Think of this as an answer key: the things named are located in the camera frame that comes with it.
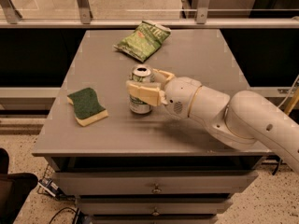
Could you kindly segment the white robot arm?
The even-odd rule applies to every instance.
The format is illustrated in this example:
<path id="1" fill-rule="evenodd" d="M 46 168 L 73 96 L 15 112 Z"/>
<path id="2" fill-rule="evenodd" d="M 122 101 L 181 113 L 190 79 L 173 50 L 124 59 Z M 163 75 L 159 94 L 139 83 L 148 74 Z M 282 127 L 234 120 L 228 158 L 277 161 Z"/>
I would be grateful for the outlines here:
<path id="1" fill-rule="evenodd" d="M 235 149 L 259 141 L 299 173 L 299 125 L 254 91 L 234 96 L 210 89 L 198 80 L 153 71 L 152 82 L 126 81 L 128 93 L 151 106 L 162 105 L 178 119 L 192 119 Z"/>

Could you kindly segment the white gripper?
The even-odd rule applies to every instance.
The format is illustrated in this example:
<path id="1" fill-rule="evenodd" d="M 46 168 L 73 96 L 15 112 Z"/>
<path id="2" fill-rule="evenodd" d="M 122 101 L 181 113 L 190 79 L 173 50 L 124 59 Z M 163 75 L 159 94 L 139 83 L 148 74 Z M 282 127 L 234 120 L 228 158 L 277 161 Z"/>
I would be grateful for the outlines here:
<path id="1" fill-rule="evenodd" d="M 128 93 L 148 105 L 165 105 L 170 115 L 186 119 L 192 100 L 202 83 L 189 77 L 176 77 L 173 73 L 161 69 L 153 69 L 153 75 L 153 83 L 127 80 Z"/>

